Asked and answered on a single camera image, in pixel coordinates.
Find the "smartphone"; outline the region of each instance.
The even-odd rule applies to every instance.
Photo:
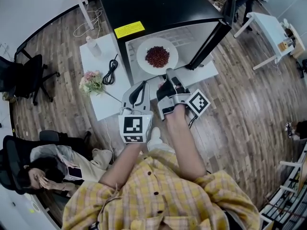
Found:
[[[77,177],[77,178],[82,179],[82,170],[80,168],[68,167],[68,174],[73,176],[73,177]]]

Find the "wooden floor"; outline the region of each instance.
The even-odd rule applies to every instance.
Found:
[[[97,7],[99,1],[90,3],[91,10]],[[244,9],[239,10],[240,22]],[[254,11],[266,13],[259,4],[255,4]],[[86,35],[74,37],[73,31],[82,23],[81,10],[75,9],[28,43],[26,51],[32,56],[42,54],[49,66],[47,72],[59,71],[61,76],[46,82],[47,91],[54,96],[53,103],[42,92],[38,95],[38,106],[33,106],[31,99],[18,100],[19,137],[37,140],[39,132],[46,129],[81,137],[90,130],[92,148],[109,146],[105,122],[96,120],[90,99],[78,89],[83,76],[79,46],[86,43],[86,35],[97,37],[98,33],[95,26]],[[101,25],[99,36],[108,34],[103,17]],[[191,87],[200,88],[212,103],[191,130],[207,170],[226,170],[261,208],[265,197],[274,193],[284,180],[284,168],[279,161],[295,161],[299,155],[297,145],[287,138],[283,127],[286,121],[307,119],[307,89],[293,58],[285,57],[279,63],[280,75],[273,64],[253,71],[253,66],[273,55],[272,49],[254,24],[253,32],[244,32],[234,39],[233,34],[240,26],[239,22],[234,24],[212,52],[219,75]],[[19,57],[18,61],[24,62],[25,58]],[[155,101],[152,109],[157,109]],[[116,151],[123,149],[117,116],[107,118],[106,122],[112,146]],[[161,128],[163,140],[172,145],[165,123],[157,115],[153,125]],[[60,208],[48,196],[44,197],[51,213],[60,220]]]

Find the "yellow plaid shirt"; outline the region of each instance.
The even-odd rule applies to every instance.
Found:
[[[259,213],[224,171],[190,182],[179,177],[173,153],[153,150],[140,156],[126,184],[116,191],[84,182],[65,207],[64,230],[229,229],[224,210],[245,229],[259,229]]]

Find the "black cable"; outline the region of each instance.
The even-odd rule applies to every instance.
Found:
[[[195,121],[197,118],[198,118],[197,115],[195,115],[195,116],[192,118],[192,120],[189,122],[189,128],[192,127],[194,121]]]
[[[115,58],[109,62],[109,72],[102,78],[102,83],[104,85],[113,84],[115,81],[114,71],[118,66],[118,61],[116,60],[117,56],[118,54],[116,54]]]

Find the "red beans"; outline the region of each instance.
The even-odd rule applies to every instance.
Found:
[[[162,68],[168,63],[169,53],[163,48],[155,46],[147,51],[145,60],[153,67]]]

